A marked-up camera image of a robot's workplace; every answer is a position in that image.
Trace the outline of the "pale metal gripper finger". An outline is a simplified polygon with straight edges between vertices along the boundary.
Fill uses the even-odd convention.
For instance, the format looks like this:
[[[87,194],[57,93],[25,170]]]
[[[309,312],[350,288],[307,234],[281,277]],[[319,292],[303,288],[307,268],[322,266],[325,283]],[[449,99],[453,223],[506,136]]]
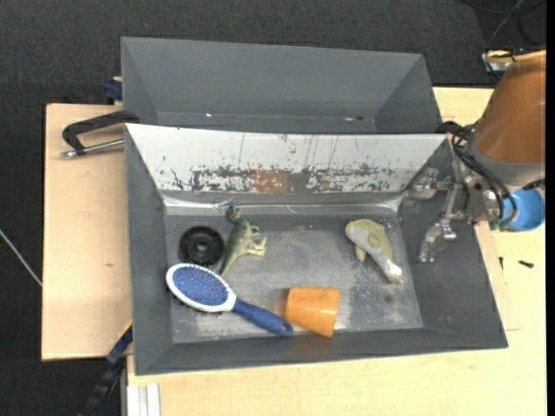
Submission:
[[[405,199],[430,200],[439,191],[450,191],[454,188],[454,180],[451,175],[440,179],[438,168],[428,167],[411,182],[405,191]]]
[[[451,223],[441,220],[433,224],[425,233],[421,243],[419,261],[422,263],[432,263],[435,255],[443,250],[447,244],[457,242],[457,233],[452,228]]]

